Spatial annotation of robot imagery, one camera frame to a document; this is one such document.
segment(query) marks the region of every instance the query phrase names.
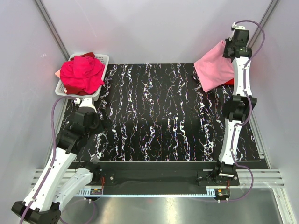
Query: white plastic basket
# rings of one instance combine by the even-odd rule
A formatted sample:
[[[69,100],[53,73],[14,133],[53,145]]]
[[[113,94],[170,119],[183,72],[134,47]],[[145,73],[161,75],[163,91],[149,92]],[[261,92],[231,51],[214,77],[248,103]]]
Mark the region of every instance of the white plastic basket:
[[[74,56],[80,56],[80,55],[83,55],[83,54],[84,53],[73,54],[73,55],[70,56],[70,59],[72,57],[74,57]],[[104,81],[105,74],[106,74],[106,71],[107,71],[108,62],[109,62],[109,56],[108,55],[101,55],[101,54],[94,54],[94,55],[95,55],[95,57],[97,59],[99,59],[105,65],[105,68],[104,68],[104,71],[103,71],[103,75],[102,75],[102,80]],[[56,86],[56,89],[55,89],[55,93],[57,95],[59,95],[59,96],[72,96],[72,97],[76,97],[76,98],[80,98],[80,99],[83,99],[83,98],[86,98],[86,97],[92,97],[94,101],[97,101],[99,99],[99,96],[100,96],[101,88],[102,88],[102,85],[92,95],[84,95],[84,96],[79,96],[79,95],[75,95],[75,94],[69,94],[69,95],[67,95],[64,92],[64,90],[65,90],[64,84],[61,82],[61,80],[59,80],[58,84]]]

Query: metal base plate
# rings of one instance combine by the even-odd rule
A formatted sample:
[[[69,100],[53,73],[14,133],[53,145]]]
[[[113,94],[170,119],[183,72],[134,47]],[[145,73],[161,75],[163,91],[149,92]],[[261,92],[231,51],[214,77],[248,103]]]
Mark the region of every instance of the metal base plate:
[[[199,186],[216,186],[216,188],[217,187],[221,187],[221,188],[226,187],[228,184],[228,182],[224,179],[223,179],[223,181],[217,180],[217,182],[216,182],[212,177],[212,171],[198,171],[196,181]],[[231,180],[229,180],[229,185],[230,186],[239,186],[240,185],[237,172],[235,173],[234,178],[231,178]]]

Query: black table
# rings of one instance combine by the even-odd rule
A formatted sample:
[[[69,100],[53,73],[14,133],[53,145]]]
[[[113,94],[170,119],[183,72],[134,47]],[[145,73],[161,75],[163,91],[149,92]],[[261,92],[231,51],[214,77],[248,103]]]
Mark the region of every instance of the black table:
[[[223,142],[222,108],[233,87],[205,93],[193,64],[111,64],[95,102],[113,130],[90,136],[78,161],[214,161]],[[75,113],[69,100],[62,128]],[[248,123],[237,159],[259,161]]]

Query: pink towel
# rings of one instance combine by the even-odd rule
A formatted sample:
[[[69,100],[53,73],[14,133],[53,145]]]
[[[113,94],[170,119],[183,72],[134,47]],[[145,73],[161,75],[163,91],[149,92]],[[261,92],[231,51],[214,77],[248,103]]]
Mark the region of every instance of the pink towel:
[[[201,86],[205,92],[234,78],[234,69],[230,59],[222,57],[224,47],[225,41],[220,41],[194,63]]]
[[[56,75],[58,78],[60,78],[60,69],[59,69],[57,72],[55,72],[55,75]]]

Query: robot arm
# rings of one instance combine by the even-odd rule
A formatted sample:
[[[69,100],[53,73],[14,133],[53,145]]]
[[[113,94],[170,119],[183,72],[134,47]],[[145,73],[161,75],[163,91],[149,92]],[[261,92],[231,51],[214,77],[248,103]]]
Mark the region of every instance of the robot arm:
[[[217,186],[239,185],[236,172],[235,160],[232,155],[236,155],[242,124],[249,116],[249,104],[252,109],[256,105],[256,98],[252,97],[249,69],[252,56],[251,48],[247,47],[249,31],[243,26],[232,25],[232,34],[226,39],[223,57],[229,58],[234,68],[234,92],[233,96],[224,104],[223,116],[225,117],[225,134],[222,150],[217,160],[215,169],[211,174],[199,172],[199,185],[210,186],[211,183]],[[229,197],[229,192],[219,200]]]
[[[99,166],[86,162],[68,182],[58,188],[67,168],[76,159],[81,148],[86,145],[90,133],[95,130],[103,131],[107,124],[100,120],[92,99],[83,99],[73,121],[57,135],[56,157],[53,165],[51,166],[54,150],[36,185],[24,201],[14,203],[12,211],[21,217],[31,203],[25,216],[27,222],[56,224],[63,208],[81,188],[89,183],[96,184],[100,181]],[[50,172],[40,188],[49,168]],[[40,188],[39,193],[34,197],[38,188]]]

